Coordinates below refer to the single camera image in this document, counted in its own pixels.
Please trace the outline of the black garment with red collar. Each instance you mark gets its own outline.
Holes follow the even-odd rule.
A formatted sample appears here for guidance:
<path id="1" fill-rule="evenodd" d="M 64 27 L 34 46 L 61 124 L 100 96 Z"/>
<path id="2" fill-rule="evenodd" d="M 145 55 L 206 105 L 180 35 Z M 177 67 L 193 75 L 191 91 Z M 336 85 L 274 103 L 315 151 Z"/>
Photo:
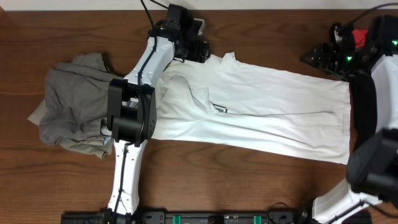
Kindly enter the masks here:
<path id="1" fill-rule="evenodd" d="M 352 24 L 335 23 L 330 29 L 333 50 L 328 69 L 349 82 L 357 131 L 356 148 L 375 133 L 377 123 L 376 89 L 371 78 L 377 52 L 372 50 L 373 43 L 367 38 L 367 30 L 357 30 Z"/>

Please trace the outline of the grey folded garment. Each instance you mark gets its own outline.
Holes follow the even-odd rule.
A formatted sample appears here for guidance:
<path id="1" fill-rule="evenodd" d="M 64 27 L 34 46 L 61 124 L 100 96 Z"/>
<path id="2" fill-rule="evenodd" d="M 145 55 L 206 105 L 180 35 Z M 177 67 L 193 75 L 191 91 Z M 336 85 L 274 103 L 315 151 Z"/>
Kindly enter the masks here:
<path id="1" fill-rule="evenodd" d="M 45 79 L 45 96 L 29 121 L 49 146 L 104 158 L 113 150 L 106 128 L 111 73 L 102 53 L 78 55 L 58 63 Z"/>

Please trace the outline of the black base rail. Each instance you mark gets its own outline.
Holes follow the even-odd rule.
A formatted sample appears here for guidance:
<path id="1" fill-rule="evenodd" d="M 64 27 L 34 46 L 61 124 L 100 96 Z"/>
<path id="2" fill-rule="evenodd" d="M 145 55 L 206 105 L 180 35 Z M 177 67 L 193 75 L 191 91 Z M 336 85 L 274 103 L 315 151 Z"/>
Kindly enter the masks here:
<path id="1" fill-rule="evenodd" d="M 289 207 L 272 207 L 260 212 L 190 213 L 138 209 L 133 214 L 115 214 L 109 208 L 100 212 L 65 212 L 61 224 L 316 224 L 309 210 L 299 212 Z"/>

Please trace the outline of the white printed t-shirt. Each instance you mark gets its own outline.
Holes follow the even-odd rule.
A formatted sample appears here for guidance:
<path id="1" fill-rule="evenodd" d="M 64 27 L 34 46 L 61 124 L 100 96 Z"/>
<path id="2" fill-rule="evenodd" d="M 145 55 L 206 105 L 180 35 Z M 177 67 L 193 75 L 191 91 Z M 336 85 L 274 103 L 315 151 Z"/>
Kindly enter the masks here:
<path id="1" fill-rule="evenodd" d="M 348 161 L 346 82 L 250 65 L 227 53 L 205 63 L 172 62 L 156 92 L 155 139 Z"/>

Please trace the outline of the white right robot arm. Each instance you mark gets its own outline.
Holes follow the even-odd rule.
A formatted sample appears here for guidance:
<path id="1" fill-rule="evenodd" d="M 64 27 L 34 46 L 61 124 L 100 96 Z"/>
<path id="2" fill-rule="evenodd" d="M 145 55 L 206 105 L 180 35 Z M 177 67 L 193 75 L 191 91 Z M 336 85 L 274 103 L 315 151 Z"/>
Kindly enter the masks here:
<path id="1" fill-rule="evenodd" d="M 375 17 L 366 30 L 336 23 L 330 39 L 300 60 L 349 83 L 358 136 L 345 178 L 297 221 L 371 223 L 369 208 L 397 203 L 397 18 Z"/>

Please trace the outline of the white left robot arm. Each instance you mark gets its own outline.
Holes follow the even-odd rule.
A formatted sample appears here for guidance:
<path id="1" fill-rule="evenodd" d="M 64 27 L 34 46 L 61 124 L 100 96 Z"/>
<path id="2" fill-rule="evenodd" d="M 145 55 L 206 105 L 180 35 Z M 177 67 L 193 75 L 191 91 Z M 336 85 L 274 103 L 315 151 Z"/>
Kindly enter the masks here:
<path id="1" fill-rule="evenodd" d="M 134 69 L 109 84 L 107 128 L 114 139 L 116 163 L 107 223 L 131 223 L 138 208 L 142 156 L 157 122 L 155 85 L 161 74 L 175 58 L 203 63 L 209 56 L 209 44 L 203 39 L 149 37 Z"/>

